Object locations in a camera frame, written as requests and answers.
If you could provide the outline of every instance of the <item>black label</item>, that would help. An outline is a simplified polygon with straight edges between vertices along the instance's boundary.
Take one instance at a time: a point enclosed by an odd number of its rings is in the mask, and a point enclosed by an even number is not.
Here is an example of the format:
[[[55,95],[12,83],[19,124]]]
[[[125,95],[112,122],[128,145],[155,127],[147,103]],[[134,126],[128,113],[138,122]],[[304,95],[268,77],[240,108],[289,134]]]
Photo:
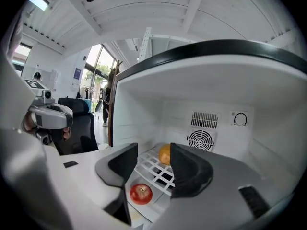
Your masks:
[[[45,89],[39,82],[34,80],[25,80],[25,82],[30,86],[32,89]]]
[[[65,168],[69,168],[71,166],[77,165],[78,163],[76,161],[71,161],[71,162],[67,162],[64,163]]]

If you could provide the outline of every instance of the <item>white ceiling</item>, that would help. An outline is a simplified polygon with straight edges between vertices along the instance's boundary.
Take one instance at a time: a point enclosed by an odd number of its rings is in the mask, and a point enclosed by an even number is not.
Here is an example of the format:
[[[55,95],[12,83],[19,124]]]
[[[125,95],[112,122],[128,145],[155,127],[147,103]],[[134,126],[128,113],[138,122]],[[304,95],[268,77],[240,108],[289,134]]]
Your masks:
[[[29,18],[24,16],[24,34],[67,56],[105,43],[129,67],[137,63],[139,52],[129,49],[125,39],[138,39],[140,47],[147,26],[152,34],[192,41],[269,42],[305,56],[305,43],[279,0],[48,1],[45,12],[35,8]],[[152,55],[184,44],[153,39]]]

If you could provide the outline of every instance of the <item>floor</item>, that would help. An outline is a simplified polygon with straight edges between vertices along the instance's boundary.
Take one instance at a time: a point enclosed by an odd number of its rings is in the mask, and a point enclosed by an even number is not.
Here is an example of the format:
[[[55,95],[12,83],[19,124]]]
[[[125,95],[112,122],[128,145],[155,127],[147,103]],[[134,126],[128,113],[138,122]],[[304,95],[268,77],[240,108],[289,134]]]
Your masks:
[[[93,113],[95,117],[95,138],[97,144],[108,144],[108,127],[103,127],[103,120],[102,120],[102,112],[99,113]]]

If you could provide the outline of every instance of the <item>wire shelf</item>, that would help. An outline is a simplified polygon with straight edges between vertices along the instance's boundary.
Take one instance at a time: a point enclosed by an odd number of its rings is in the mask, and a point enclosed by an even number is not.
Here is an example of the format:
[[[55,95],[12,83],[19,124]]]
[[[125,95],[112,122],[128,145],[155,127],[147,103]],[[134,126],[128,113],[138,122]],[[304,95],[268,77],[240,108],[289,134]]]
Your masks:
[[[134,170],[150,184],[171,196],[172,189],[175,187],[173,170],[171,166],[159,161],[159,149],[160,146],[156,146],[140,154]]]

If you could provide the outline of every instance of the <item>chair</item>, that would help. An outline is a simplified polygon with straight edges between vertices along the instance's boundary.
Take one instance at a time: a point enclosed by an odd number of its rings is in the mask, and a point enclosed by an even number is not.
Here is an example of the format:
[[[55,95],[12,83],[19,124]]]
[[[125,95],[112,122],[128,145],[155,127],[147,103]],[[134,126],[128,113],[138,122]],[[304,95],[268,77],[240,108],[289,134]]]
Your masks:
[[[69,155],[98,150],[94,133],[95,118],[83,99],[59,98],[58,104],[69,107],[73,112],[71,137],[66,141],[54,142],[60,155]]]

